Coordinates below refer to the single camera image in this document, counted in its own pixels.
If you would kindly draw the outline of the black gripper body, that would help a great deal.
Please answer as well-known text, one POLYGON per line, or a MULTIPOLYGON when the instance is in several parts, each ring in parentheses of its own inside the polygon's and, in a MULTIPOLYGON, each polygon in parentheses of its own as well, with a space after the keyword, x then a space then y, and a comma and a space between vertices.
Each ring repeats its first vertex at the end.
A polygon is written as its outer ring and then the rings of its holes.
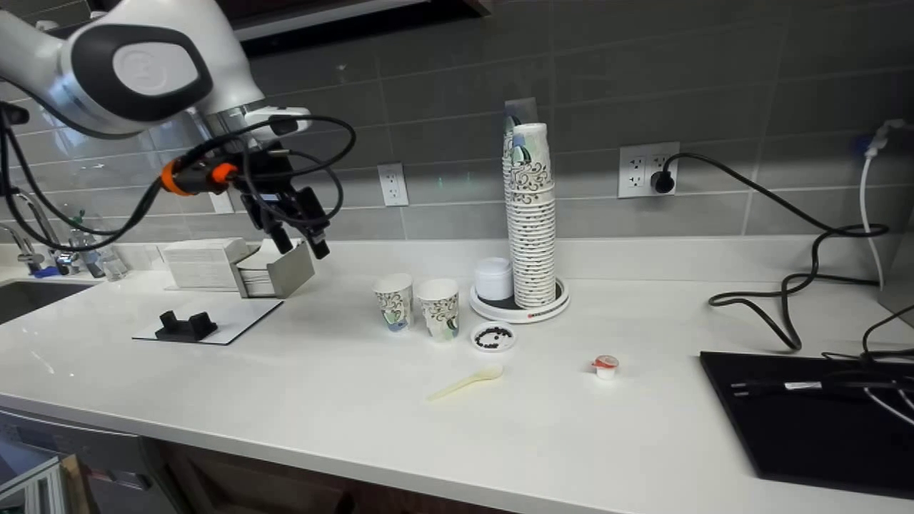
POLYGON ((248 147, 239 156, 236 187, 248 217, 266 234, 296 227, 300 234, 323 234, 328 212, 300 177, 319 172, 319 163, 293 164, 292 152, 279 143, 248 147))

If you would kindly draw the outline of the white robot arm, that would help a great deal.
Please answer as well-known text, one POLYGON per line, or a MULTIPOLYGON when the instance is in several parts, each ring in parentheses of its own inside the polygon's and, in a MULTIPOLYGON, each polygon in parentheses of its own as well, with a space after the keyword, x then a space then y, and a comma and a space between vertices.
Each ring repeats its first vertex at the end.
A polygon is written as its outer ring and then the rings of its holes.
POLYGON ((325 212, 293 179, 328 172, 332 159, 303 172, 285 144, 328 115, 266 103, 218 0, 116 0, 72 30, 46 30, 2 9, 0 77, 88 137, 138 137, 186 110, 209 129, 202 143, 163 163, 119 227, 88 227, 35 190, 60 223, 88 234, 82 250, 126 237, 160 190, 236 190, 279 250, 292 250, 285 227, 296 227, 318 256, 328 254, 325 227, 339 203, 325 212))

